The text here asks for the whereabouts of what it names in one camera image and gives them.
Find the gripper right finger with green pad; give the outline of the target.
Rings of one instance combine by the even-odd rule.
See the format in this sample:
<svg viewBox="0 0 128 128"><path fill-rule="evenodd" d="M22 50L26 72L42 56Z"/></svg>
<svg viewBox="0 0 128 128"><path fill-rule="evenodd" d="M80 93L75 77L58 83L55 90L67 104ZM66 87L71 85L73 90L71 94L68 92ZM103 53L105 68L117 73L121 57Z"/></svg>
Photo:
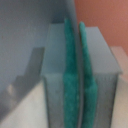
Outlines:
<svg viewBox="0 0 128 128"><path fill-rule="evenodd" d="M121 69L98 27L79 23L84 62L82 128L110 128Z"/></svg>

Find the gripper left finger with green pad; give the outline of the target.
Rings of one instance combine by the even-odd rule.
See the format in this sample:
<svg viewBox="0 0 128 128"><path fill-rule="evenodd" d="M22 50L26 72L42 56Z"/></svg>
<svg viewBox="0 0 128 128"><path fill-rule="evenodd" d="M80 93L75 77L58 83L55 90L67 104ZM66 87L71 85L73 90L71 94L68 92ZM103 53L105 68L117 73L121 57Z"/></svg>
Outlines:
<svg viewBox="0 0 128 128"><path fill-rule="evenodd" d="M41 75L45 78L50 128L76 128L79 80L74 31L69 19L50 25Z"/></svg>

